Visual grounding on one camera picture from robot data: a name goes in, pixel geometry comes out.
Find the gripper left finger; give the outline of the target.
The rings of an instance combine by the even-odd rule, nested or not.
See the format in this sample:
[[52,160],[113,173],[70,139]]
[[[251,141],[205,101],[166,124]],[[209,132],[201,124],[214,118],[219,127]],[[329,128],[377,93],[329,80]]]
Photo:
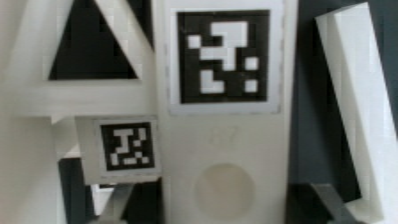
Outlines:
[[129,207],[134,187],[134,184],[95,184],[91,186],[95,214],[98,217],[88,224],[129,224],[123,214]]

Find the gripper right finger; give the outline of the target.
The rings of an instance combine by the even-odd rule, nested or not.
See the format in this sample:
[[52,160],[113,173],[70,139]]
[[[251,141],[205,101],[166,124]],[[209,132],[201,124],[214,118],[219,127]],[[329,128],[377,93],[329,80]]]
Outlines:
[[328,224],[363,224],[349,211],[335,186],[331,184],[313,184],[312,190],[315,192],[317,201],[320,202],[320,207],[331,216]]

